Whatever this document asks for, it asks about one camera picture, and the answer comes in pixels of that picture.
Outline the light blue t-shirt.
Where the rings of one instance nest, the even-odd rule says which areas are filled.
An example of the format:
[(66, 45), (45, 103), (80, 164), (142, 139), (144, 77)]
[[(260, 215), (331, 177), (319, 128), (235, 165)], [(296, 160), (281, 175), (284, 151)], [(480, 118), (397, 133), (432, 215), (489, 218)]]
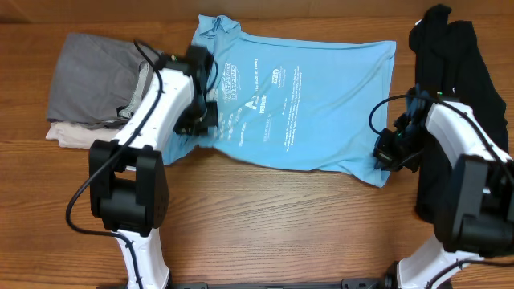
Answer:
[(322, 43), (250, 35), (239, 22), (200, 16), (192, 39), (218, 65), (209, 78), (218, 127), (173, 135), (166, 165), (197, 147), (275, 169), (323, 170), (382, 187), (376, 130), (387, 124), (396, 44)]

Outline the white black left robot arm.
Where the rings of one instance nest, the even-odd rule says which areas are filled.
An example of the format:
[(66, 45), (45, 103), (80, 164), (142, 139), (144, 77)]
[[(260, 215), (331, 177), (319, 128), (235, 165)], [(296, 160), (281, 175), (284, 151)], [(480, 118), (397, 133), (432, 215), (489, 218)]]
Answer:
[(92, 215), (122, 250), (129, 288), (171, 288), (159, 228), (168, 210), (169, 189), (161, 154), (170, 137), (202, 136), (218, 125), (218, 107), (206, 96), (218, 68), (205, 48), (185, 55), (162, 53), (140, 107), (111, 141), (89, 149)]

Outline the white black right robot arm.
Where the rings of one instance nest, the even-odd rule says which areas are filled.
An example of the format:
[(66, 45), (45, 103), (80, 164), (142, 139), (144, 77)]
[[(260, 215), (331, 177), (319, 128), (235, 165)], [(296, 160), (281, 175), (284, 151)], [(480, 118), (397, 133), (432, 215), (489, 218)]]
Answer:
[(376, 168), (416, 172), (435, 140), (451, 166), (433, 213), (433, 235), (393, 263), (377, 288), (448, 288), (469, 265), (505, 267), (513, 253), (513, 159), (480, 126), (470, 106), (416, 85), (394, 130), (378, 133)]

